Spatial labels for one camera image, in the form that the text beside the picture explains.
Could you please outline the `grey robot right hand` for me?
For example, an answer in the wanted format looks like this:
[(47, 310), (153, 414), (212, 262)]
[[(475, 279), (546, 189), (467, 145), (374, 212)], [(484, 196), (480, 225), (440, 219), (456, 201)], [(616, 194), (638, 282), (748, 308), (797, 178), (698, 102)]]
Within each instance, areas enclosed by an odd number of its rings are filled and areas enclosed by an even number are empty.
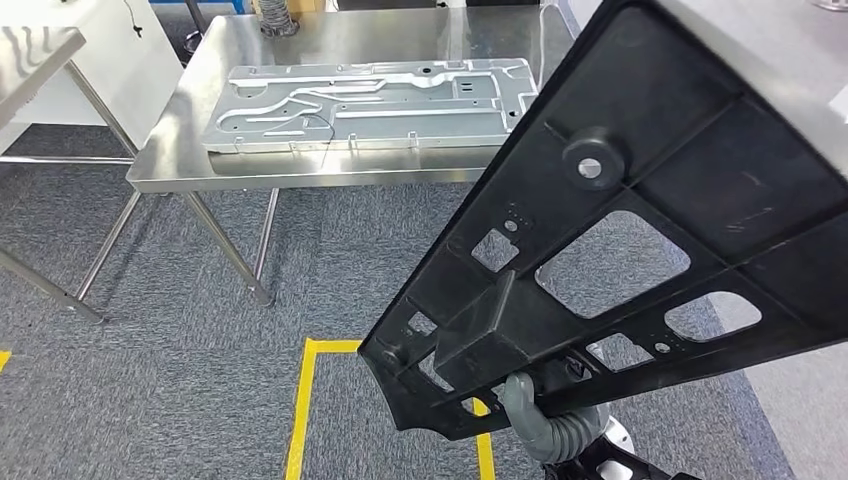
[(528, 454), (542, 463), (551, 463), (551, 455), (556, 453), (553, 424), (535, 405), (531, 377), (526, 373), (510, 374), (503, 394), (503, 410)]

